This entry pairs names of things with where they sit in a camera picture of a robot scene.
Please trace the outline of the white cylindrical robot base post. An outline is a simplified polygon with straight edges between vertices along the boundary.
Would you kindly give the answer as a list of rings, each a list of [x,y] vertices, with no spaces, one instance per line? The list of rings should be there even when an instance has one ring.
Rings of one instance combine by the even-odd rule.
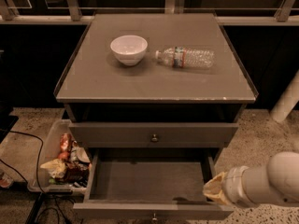
[[[270,112],[276,122],[284,121],[299,102],[299,70]]]

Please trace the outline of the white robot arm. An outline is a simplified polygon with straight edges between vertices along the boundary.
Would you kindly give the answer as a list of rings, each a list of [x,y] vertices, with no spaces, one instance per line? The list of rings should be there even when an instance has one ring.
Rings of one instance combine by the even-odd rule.
[[[298,207],[299,154],[280,152],[263,166],[221,172],[205,183],[203,194],[216,203],[239,208],[260,204]]]

